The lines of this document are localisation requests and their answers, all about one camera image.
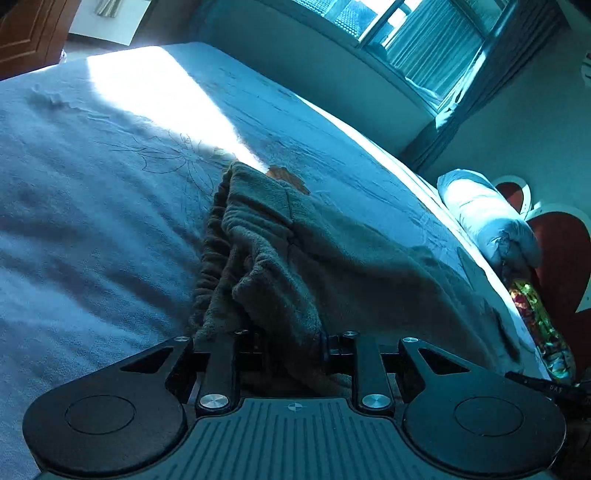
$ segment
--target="bed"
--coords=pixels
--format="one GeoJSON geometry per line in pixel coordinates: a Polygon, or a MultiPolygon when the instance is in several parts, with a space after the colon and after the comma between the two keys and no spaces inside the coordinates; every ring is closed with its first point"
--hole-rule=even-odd
{"type": "MultiPolygon", "coordinates": [[[[204,219],[234,160],[466,277],[463,247],[511,298],[437,191],[346,124],[205,44],[147,47],[0,83],[0,478],[37,468],[37,396],[183,333],[204,219]]],[[[538,362],[526,373],[539,377],[538,362]]]]}

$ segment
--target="pillow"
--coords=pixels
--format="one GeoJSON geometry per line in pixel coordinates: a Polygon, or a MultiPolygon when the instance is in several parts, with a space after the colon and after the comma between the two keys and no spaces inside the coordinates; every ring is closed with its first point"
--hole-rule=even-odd
{"type": "Polygon", "coordinates": [[[506,286],[529,279],[541,251],[529,225],[486,177],[453,170],[437,180],[441,200],[506,286]]]}

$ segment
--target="sunlight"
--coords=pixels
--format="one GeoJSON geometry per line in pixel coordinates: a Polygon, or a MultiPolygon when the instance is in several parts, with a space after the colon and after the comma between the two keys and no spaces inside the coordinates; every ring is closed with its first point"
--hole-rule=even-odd
{"type": "Polygon", "coordinates": [[[143,117],[193,145],[221,150],[266,172],[239,140],[232,123],[207,93],[161,47],[87,59],[95,91],[113,106],[143,117]]]}

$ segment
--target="wooden cabinet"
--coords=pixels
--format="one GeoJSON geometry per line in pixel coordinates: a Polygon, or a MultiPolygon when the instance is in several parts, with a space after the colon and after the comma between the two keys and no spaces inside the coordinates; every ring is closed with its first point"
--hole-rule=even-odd
{"type": "Polygon", "coordinates": [[[20,0],[0,20],[0,80],[60,61],[80,0],[20,0]]]}

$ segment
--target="blanket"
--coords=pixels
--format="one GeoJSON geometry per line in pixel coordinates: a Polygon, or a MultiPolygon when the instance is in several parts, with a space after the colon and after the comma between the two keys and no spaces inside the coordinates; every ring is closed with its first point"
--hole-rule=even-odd
{"type": "Polygon", "coordinates": [[[510,318],[428,249],[241,163],[214,197],[191,323],[197,341],[263,329],[290,375],[325,395],[350,394],[322,374],[320,354],[346,330],[383,345],[421,338],[500,374],[521,371],[525,355],[510,318]]]}

